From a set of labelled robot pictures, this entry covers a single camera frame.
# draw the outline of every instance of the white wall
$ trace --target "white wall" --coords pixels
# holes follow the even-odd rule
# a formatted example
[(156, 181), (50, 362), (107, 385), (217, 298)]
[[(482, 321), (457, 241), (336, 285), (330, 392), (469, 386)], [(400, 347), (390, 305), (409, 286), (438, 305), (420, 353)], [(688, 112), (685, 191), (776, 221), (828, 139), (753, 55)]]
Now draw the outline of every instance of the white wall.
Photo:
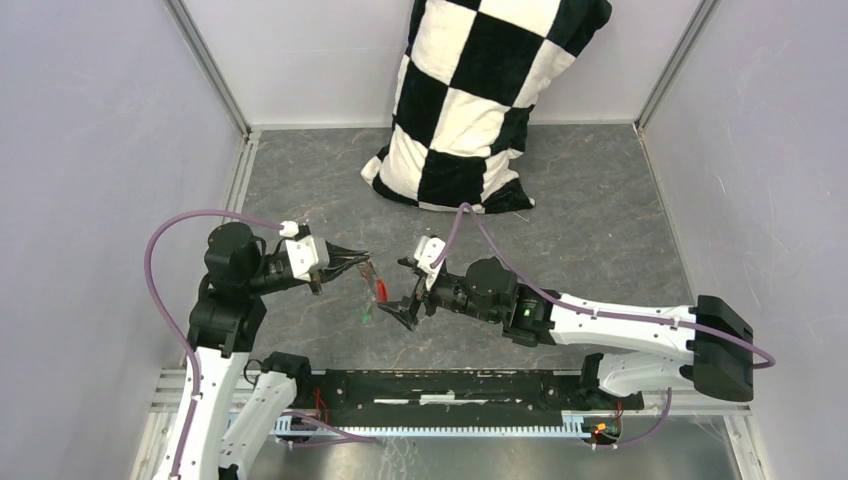
[(647, 146), (697, 292), (778, 360), (754, 412), (780, 479), (845, 478), (844, 0), (722, 2)]
[[(127, 478), (177, 344), (142, 275), (222, 204), (239, 135), (161, 1), (0, 15), (0, 477)], [(186, 318), (212, 223), (155, 268)]]
[[(534, 122), (629, 122), (698, 0), (611, 0), (610, 23)], [(389, 125), (411, 0), (186, 0), (248, 121)]]

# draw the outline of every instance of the purple cable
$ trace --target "purple cable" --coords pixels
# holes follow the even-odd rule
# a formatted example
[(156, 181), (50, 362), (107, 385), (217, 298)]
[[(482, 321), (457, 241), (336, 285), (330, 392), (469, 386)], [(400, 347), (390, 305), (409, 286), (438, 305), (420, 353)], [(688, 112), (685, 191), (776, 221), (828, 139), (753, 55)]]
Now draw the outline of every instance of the purple cable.
[[(147, 242), (147, 248), (144, 250), (144, 279), (147, 281), (147, 290), (150, 291), (150, 296), (153, 298), (153, 303), (156, 304), (156, 308), (159, 309), (159, 313), (162, 314), (162, 318), (165, 319), (165, 322), (168, 324), (168, 327), (171, 328), (171, 331), (174, 333), (174, 336), (177, 337), (177, 340), (182, 345), (183, 349), (186, 352), (186, 357), (188, 358), (189, 363), (191, 364), (191, 369), (194, 372), (194, 375), (191, 379), (191, 395), (192, 397), (196, 397), (200, 394), (200, 362), (197, 361), (197, 356), (194, 354), (194, 351), (191, 348), (191, 345), (188, 343), (188, 339), (186, 339), (185, 334), (180, 330), (180, 327), (177, 325), (177, 322), (174, 321), (171, 314), (168, 313), (168, 309), (165, 308), (165, 304), (162, 303), (162, 298), (159, 296), (159, 291), (156, 290), (156, 285), (153, 283), (153, 247), (156, 246), (156, 242), (159, 240), (159, 237), (165, 233), (166, 230), (171, 228), (173, 225), (182, 222), (183, 220), (187, 220), (189, 218), (195, 217), (227, 217), (227, 218), (235, 218), (237, 220), (241, 220), (243, 222), (253, 223), (256, 225), (261, 225), (263, 227), (268, 227), (273, 230), (279, 230), (280, 224), (276, 222), (272, 222), (269, 220), (263, 220), (261, 218), (253, 217), (250, 215), (244, 215), (241, 213), (228, 212), (226, 210), (193, 210), (191, 212), (181, 213), (175, 217), (172, 217), (167, 222), (163, 223), (159, 228), (153, 232), (153, 235), (150, 237), (150, 240)], [(180, 461), (183, 458), (183, 451), (185, 450), (186, 442), (188, 441), (188, 432), (191, 429), (191, 422), (194, 420), (194, 413), (197, 410), (197, 400), (194, 398), (191, 399), (188, 405), (188, 411), (186, 412), (185, 423), (183, 423), (182, 431), (180, 432), (180, 439), (177, 442), (177, 449), (174, 451), (174, 463), (171, 465), (171, 476), (176, 476), (180, 471)]]
[(671, 411), (671, 389), (666, 390), (666, 399), (665, 399), (665, 408), (663, 408), (662, 413), (660, 414), (660, 419), (657, 420), (657, 423), (651, 427), (650, 430), (645, 432), (644, 435), (636, 437), (634, 439), (628, 440), (626, 442), (616, 443), (614, 445), (596, 445), (596, 449), (600, 450), (618, 450), (623, 447), (630, 447), (636, 445), (637, 443), (642, 443), (645, 440), (651, 439), (657, 432), (660, 431), (665, 421), (668, 419), (668, 413)]
[[(515, 266), (512, 265), (512, 262), (506, 258), (506, 256), (501, 252), (498, 246), (495, 244), (495, 239), (492, 238), (492, 234), (489, 233), (489, 230), (486, 228), (486, 225), (483, 224), (483, 220), (474, 213), (474, 210), (471, 208), (471, 205), (468, 203), (463, 203), (459, 206), (459, 209), (456, 212), (456, 218), (454, 219), (453, 225), (451, 226), (450, 234), (448, 234), (448, 238), (445, 241), (445, 248), (442, 250), (442, 253), (436, 257), (436, 260), (430, 264), (431, 267), (435, 268), (441, 263), (445, 257), (448, 256), (448, 252), (450, 251), (451, 246), (453, 245), (453, 241), (456, 238), (457, 231), (459, 230), (459, 224), (462, 222), (462, 213), (464, 211), (468, 211), (471, 214), (471, 219), (474, 220), (474, 223), (477, 224), (477, 228), (480, 229), (480, 233), (483, 234), (483, 237), (486, 238), (486, 241), (489, 243), (489, 246), (492, 247), (492, 250), (495, 252), (495, 256), (512, 272), (514, 272), (518, 278), (520, 278), (530, 289), (539, 294), (540, 297), (545, 300), (557, 305), (559, 307), (565, 308), (566, 310), (570, 310), (573, 312), (578, 312), (584, 315), (593, 315), (598, 318), (611, 318), (614, 320), (628, 320), (632, 322), (642, 322), (642, 323), (654, 323), (658, 325), (670, 325), (673, 326), (675, 324), (674, 320), (665, 317), (656, 317), (652, 315), (638, 315), (632, 313), (622, 313), (622, 312), (606, 312), (606, 311), (598, 311), (582, 307), (579, 305), (573, 305), (567, 302), (563, 302), (558, 298), (554, 298), (551, 295), (548, 295), (542, 287), (536, 284), (533, 280), (531, 280), (527, 275), (521, 273)], [(749, 352), (753, 352), (760, 357), (765, 359), (763, 363), (756, 363), (753, 365), (753, 368), (769, 368), (775, 365), (775, 358), (762, 348), (759, 348), (751, 343), (742, 340), (741, 338), (735, 337), (729, 333), (722, 332), (721, 330), (717, 330), (712, 327), (707, 327), (706, 325), (700, 325), (694, 322), (687, 322), (685, 320), (681, 320), (677, 322), (678, 327), (689, 328), (692, 330), (697, 330), (699, 332), (706, 333), (708, 335), (712, 335), (714, 337), (720, 338), (722, 340), (726, 340), (734, 345), (744, 348)]]
[(334, 427), (334, 426), (332, 426), (328, 423), (324, 423), (321, 420), (318, 420), (317, 418), (310, 417), (309, 415), (306, 415), (305, 413), (283, 412), (283, 414), (281, 416), (282, 417), (297, 417), (297, 418), (300, 418), (300, 419), (302, 419), (306, 422), (309, 422), (309, 423), (311, 423), (315, 426), (323, 428), (324, 430), (329, 430), (329, 431), (331, 431), (335, 434), (338, 434), (338, 435), (345, 437), (341, 440), (330, 440), (328, 442), (293, 443), (292, 444), (293, 448), (325, 447), (325, 446), (328, 446), (328, 445), (339, 445), (339, 444), (342, 444), (342, 443), (355, 443), (355, 442), (361, 442), (361, 443), (376, 443), (377, 442), (377, 439), (374, 438), (374, 437), (363, 437), (361, 435), (354, 435), (352, 433), (345, 432), (344, 430), (340, 430), (340, 429), (338, 429), (338, 428), (336, 428), (336, 427)]

